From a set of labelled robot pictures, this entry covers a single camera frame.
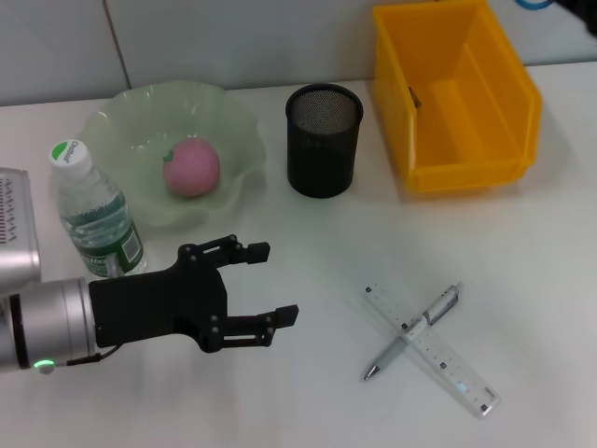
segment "plastic bottle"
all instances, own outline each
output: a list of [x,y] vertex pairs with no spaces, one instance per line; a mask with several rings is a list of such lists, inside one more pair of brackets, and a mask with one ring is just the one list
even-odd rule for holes
[[118,186],[93,166],[83,142],[66,140],[49,153],[59,184],[62,225],[89,271],[117,277],[146,270],[129,207]]

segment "table surface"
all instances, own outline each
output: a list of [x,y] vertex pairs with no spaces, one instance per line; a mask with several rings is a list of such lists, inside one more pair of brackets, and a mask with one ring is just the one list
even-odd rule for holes
[[[186,231],[142,229],[151,270],[176,248],[236,233],[270,261],[222,269],[231,314],[296,303],[269,349],[206,355],[183,336],[124,346],[50,376],[0,377],[6,447],[590,447],[597,442],[597,63],[529,69],[545,102],[539,156],[492,193],[399,193],[366,82],[354,183],[313,200],[285,177],[285,114],[296,87],[234,91],[259,117],[263,175],[232,210]],[[0,166],[31,177],[44,280],[85,274],[62,231],[46,157],[103,101],[0,108]],[[465,282],[435,329],[503,402],[477,421],[410,352],[359,378],[386,340],[349,305],[370,282],[424,309]]]

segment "ruler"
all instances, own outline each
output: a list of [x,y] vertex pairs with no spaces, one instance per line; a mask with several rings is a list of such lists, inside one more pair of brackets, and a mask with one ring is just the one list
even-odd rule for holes
[[404,307],[392,301],[383,287],[367,287],[363,298],[433,368],[461,402],[477,418],[483,418],[500,402],[499,396],[458,354],[431,329],[429,319],[413,319]]

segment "bottle label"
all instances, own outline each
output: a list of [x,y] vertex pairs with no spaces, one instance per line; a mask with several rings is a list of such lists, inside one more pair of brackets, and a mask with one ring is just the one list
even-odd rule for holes
[[76,250],[81,254],[87,269],[99,277],[123,275],[134,269],[143,256],[143,245],[134,223],[110,245],[103,247],[76,245]]

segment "green bottle label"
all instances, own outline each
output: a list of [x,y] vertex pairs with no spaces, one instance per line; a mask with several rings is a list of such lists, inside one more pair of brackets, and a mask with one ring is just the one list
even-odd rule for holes
[[134,223],[131,224],[129,229],[120,238],[110,245],[93,248],[76,245],[76,250],[81,254],[87,269],[99,277],[108,276],[106,258],[108,258],[108,265],[110,264],[110,260],[116,263],[114,268],[117,271],[113,275],[123,275],[134,269],[143,256],[143,245],[141,244],[139,233],[134,227]]
[[59,143],[58,145],[56,145],[54,147],[54,149],[52,149],[52,159],[54,159],[55,161],[58,160],[58,158],[60,157],[60,155],[66,149],[67,145],[68,145],[67,142],[62,142],[62,143]]

